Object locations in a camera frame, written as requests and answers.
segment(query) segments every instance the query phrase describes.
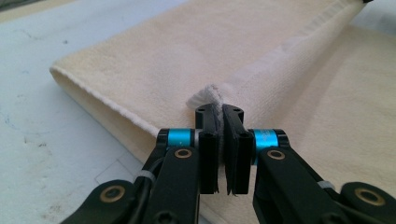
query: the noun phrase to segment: folded towel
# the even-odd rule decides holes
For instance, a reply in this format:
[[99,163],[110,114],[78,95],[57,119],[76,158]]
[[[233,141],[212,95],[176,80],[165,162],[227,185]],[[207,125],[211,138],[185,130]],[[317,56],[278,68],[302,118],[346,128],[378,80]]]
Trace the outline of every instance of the folded towel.
[[[343,32],[363,6],[359,0],[190,1],[65,57],[50,71],[141,161],[159,129],[193,127],[186,102],[192,108],[227,103],[246,111],[248,128],[283,128],[337,187],[359,179],[394,193],[395,40],[353,27]],[[372,64],[362,63],[367,57]],[[257,222],[252,188],[233,197],[226,196],[224,177],[219,186],[220,194],[201,197],[209,221]]]

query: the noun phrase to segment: cream cloth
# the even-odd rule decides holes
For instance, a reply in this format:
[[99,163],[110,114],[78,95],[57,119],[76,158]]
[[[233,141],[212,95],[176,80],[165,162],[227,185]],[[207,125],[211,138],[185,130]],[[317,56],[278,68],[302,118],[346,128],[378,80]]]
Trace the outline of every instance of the cream cloth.
[[[247,128],[283,128],[337,187],[361,180],[394,194],[395,40],[352,27],[341,33],[363,6],[190,1],[50,71],[141,161],[159,129],[193,127],[186,102],[227,103],[246,111]],[[233,197],[224,178],[219,184],[220,194],[202,195],[201,213],[213,223],[257,222],[252,188]]]

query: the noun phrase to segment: beige towel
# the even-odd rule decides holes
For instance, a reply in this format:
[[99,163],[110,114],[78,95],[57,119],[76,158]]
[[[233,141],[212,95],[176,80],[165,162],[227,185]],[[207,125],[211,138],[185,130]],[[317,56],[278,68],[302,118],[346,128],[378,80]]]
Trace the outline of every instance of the beige towel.
[[[246,110],[248,128],[285,129],[336,186],[359,179],[395,193],[387,134],[395,130],[396,63],[382,53],[395,50],[394,39],[356,28],[337,38],[362,7],[358,0],[190,1],[50,71],[141,161],[160,128],[193,127],[187,101],[190,107],[226,102]],[[360,61],[359,50],[374,55],[372,64]],[[367,103],[382,100],[388,103]],[[220,194],[203,195],[209,221],[257,222],[251,194],[225,192],[222,178]]]

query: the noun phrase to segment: white table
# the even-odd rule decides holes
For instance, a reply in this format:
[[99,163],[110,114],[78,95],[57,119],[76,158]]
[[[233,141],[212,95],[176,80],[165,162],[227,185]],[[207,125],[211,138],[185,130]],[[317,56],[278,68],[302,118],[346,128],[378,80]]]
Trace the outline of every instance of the white table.
[[[185,0],[84,0],[0,23],[0,222],[59,223],[99,184],[142,164],[73,101],[49,68]],[[396,3],[353,24],[396,35]]]

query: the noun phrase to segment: black plastic part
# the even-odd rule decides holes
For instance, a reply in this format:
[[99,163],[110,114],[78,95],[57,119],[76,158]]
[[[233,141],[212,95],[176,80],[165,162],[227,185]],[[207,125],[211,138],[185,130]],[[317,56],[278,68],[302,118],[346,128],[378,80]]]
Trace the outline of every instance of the black plastic part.
[[[187,149],[191,155],[178,158],[176,153],[179,149]],[[198,149],[170,148],[151,192],[143,223],[197,223],[199,177]]]
[[396,200],[375,186],[347,183],[341,189],[339,202],[384,223],[396,223]]
[[259,154],[253,206],[260,223],[350,223],[294,155],[280,147]]
[[[117,187],[113,190],[105,191],[108,188]],[[106,192],[108,199],[117,198],[115,202],[104,202],[101,200],[102,192]],[[124,180],[112,180],[94,189],[81,207],[62,224],[110,224],[124,223],[128,218],[128,213],[134,204],[133,184]]]
[[248,194],[254,136],[243,126],[244,111],[241,108],[223,105],[222,110],[227,193]]
[[219,120],[214,105],[202,105],[195,110],[195,129],[202,130],[199,133],[201,193],[213,194],[219,192]]

